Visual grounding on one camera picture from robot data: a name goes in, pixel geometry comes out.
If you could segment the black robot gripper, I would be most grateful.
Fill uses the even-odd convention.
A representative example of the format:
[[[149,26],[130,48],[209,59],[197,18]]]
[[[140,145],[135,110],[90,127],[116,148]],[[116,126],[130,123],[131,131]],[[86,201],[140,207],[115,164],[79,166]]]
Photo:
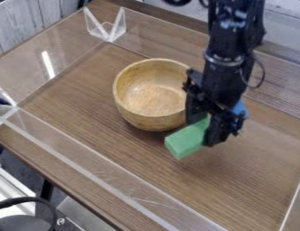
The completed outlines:
[[[225,143],[230,135],[238,135],[249,116],[242,95],[250,78],[250,57],[219,59],[206,52],[205,58],[203,71],[186,71],[185,119],[191,125],[209,117],[203,145],[213,147]]]

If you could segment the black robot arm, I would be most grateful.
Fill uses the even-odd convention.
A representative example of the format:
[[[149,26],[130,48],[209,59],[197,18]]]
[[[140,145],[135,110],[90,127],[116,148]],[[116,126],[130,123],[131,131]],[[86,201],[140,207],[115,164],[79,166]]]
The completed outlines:
[[[265,0],[209,0],[209,41],[202,70],[189,69],[183,82],[187,124],[209,119],[202,145],[211,147],[238,135],[249,116],[242,96],[249,88],[255,47],[262,44]]]

